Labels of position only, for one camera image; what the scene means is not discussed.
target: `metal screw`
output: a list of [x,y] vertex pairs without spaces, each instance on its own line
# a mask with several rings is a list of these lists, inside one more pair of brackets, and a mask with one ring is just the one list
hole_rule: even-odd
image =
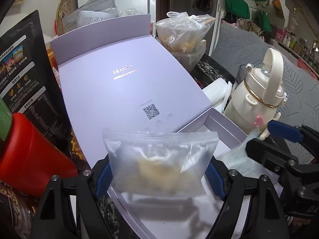
[[274,171],[275,171],[275,172],[279,172],[279,171],[280,171],[280,167],[279,167],[279,166],[276,166],[276,167],[274,168]]
[[56,181],[56,180],[58,180],[58,178],[59,178],[59,176],[57,174],[55,174],[55,175],[52,175],[51,180]]
[[236,176],[238,174],[238,172],[236,170],[232,169],[232,170],[229,170],[229,174],[231,176]]
[[299,189],[298,189],[298,194],[299,194],[300,196],[304,196],[305,193],[306,193],[306,188],[305,188],[304,186],[299,187]]
[[92,173],[91,170],[84,170],[84,171],[83,171],[83,175],[84,175],[84,176],[89,176],[91,173]]
[[267,180],[269,180],[269,177],[267,175],[261,175],[261,179],[266,182]]
[[290,159],[290,160],[288,161],[288,164],[289,164],[290,166],[294,166],[294,165],[296,165],[296,161]]

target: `green lid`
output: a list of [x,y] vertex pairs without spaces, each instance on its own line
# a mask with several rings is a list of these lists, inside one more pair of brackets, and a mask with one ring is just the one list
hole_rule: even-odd
[[0,150],[3,147],[4,141],[10,131],[12,122],[12,113],[5,105],[4,101],[0,99]]

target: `qr code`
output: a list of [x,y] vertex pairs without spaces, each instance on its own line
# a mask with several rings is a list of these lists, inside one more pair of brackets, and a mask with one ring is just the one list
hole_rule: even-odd
[[148,117],[149,120],[151,120],[152,118],[156,117],[157,115],[159,115],[159,111],[158,109],[155,107],[154,104],[151,104],[147,107],[145,107],[143,109],[143,111],[145,112],[146,116]]

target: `gray sofa cover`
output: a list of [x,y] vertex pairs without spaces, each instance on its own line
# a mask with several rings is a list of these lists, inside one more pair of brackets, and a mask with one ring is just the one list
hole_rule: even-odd
[[[241,64],[262,63],[266,50],[272,47],[256,34],[222,24],[216,48],[211,57],[236,77]],[[281,112],[280,121],[292,126],[307,125],[319,130],[319,82],[296,67],[284,55],[284,83],[288,101]],[[312,155],[301,145],[286,141],[299,163],[307,164]]]

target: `brown bag hanging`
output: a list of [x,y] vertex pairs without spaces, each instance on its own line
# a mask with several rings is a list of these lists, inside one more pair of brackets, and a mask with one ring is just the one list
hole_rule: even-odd
[[211,14],[213,11],[213,0],[195,0],[192,7],[197,11]]

